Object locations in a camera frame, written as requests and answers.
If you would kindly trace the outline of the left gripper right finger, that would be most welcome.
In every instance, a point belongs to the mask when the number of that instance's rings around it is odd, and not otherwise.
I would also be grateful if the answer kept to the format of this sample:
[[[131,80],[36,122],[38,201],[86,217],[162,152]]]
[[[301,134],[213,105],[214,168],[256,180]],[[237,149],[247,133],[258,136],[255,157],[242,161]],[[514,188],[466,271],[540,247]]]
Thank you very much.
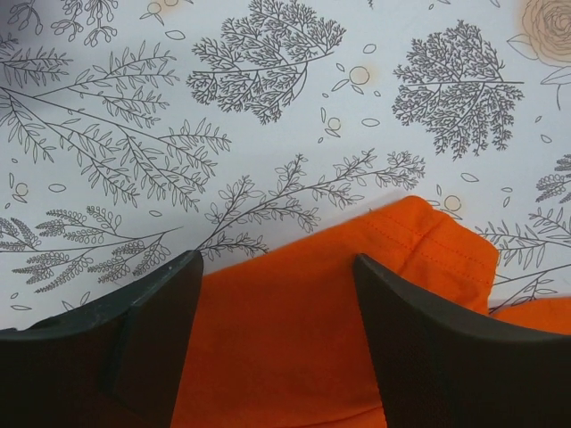
[[[465,309],[367,255],[353,277],[389,426],[569,426],[567,335]]]

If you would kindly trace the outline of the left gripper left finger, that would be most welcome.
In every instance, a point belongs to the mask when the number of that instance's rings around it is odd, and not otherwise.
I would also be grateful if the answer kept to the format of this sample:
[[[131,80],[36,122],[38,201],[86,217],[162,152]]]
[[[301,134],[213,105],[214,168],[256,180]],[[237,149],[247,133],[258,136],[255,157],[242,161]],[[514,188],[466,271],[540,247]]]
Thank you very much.
[[[187,251],[33,326],[1,332],[4,427],[168,427],[203,279]]]

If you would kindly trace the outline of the orange t shirt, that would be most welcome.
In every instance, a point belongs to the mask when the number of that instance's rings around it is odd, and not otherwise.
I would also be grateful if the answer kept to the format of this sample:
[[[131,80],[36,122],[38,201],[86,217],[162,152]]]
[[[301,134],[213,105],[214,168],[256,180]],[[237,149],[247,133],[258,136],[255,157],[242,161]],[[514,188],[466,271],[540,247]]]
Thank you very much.
[[[488,312],[498,250],[416,196],[207,275],[176,427],[391,427],[353,263],[367,255],[476,313],[570,339],[570,301]]]

